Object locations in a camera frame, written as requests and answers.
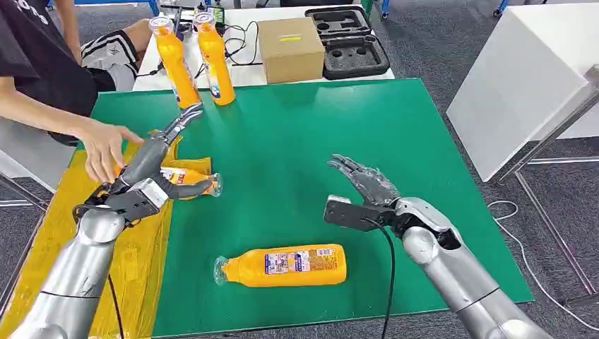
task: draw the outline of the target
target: orange plastic bottle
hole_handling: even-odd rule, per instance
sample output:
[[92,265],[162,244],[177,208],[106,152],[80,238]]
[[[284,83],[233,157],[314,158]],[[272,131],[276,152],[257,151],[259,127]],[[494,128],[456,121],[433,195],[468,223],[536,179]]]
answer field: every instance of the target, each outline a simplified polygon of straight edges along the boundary
[[214,280],[248,287],[335,285],[345,280],[343,247],[337,244],[253,249],[237,258],[218,257]]
[[178,167],[161,167],[160,173],[163,177],[176,185],[194,185],[202,180],[212,181],[212,186],[202,195],[210,194],[217,198],[220,196],[220,193],[223,192],[223,179],[220,176],[220,173],[207,176],[193,169]]
[[198,30],[198,44],[207,67],[208,84],[214,103],[228,105],[235,100],[235,91],[225,62],[225,43],[215,28],[214,15],[200,12],[194,19]]
[[165,16],[157,16],[150,20],[149,26],[179,107],[186,109],[200,102],[200,95],[183,59],[183,43],[175,36],[172,21]]

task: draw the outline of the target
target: person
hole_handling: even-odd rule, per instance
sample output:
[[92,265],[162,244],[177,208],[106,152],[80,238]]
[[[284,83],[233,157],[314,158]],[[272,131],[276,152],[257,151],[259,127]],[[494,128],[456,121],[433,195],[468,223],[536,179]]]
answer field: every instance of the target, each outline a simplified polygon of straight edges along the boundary
[[48,0],[0,0],[0,117],[48,131],[87,152],[88,175],[102,182],[124,166],[124,139],[143,139],[125,126],[91,119],[98,92],[131,90],[152,32],[148,19],[80,46],[73,0],[54,0],[62,34]]

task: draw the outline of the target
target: yellow tape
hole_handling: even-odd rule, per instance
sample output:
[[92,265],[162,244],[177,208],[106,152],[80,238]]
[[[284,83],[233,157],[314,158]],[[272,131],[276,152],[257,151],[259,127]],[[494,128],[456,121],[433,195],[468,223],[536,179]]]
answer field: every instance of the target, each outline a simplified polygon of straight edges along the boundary
[[281,42],[285,42],[285,41],[298,41],[302,39],[302,35],[301,34],[293,34],[293,35],[281,35],[279,37],[279,41]]
[[[210,158],[175,160],[175,148],[180,140],[178,138],[173,143],[162,166],[185,167],[209,175]],[[136,145],[129,144],[125,150],[125,159],[130,160],[136,151]],[[97,183],[85,173],[85,158],[85,151],[76,151],[71,165],[62,177],[0,322],[0,338],[7,338],[20,324],[60,248],[75,234],[76,226],[71,209],[89,197],[97,187]],[[159,214],[125,230],[115,244],[110,275],[117,293],[126,338],[149,338],[152,335],[171,214],[172,201],[169,201]],[[118,337],[117,316],[110,288],[105,285],[90,338]]]

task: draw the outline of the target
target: black t-shirt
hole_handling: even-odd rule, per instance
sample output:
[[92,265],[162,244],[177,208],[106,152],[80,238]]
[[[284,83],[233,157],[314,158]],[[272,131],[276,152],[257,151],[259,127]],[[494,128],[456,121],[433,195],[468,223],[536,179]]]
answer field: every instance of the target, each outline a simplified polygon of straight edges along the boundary
[[0,76],[19,92],[65,111],[89,116],[97,90],[46,12],[48,0],[0,0]]

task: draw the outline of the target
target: robotic arm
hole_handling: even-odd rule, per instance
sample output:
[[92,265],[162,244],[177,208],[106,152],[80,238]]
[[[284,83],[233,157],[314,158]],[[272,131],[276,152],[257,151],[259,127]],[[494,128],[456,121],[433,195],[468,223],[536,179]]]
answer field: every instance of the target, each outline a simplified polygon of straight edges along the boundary
[[420,198],[400,197],[377,169],[342,155],[333,155],[328,164],[352,182],[364,204],[329,196],[324,220],[365,232],[377,228],[368,220],[390,225],[472,338],[552,338],[501,291],[443,213]]
[[157,214],[169,198],[220,190],[214,178],[195,185],[171,184],[160,163],[179,133],[202,115],[202,105],[184,110],[164,131],[155,132],[113,184],[103,184],[73,214],[77,233],[50,269],[31,310],[12,338],[87,338],[104,288],[114,243],[135,220]]

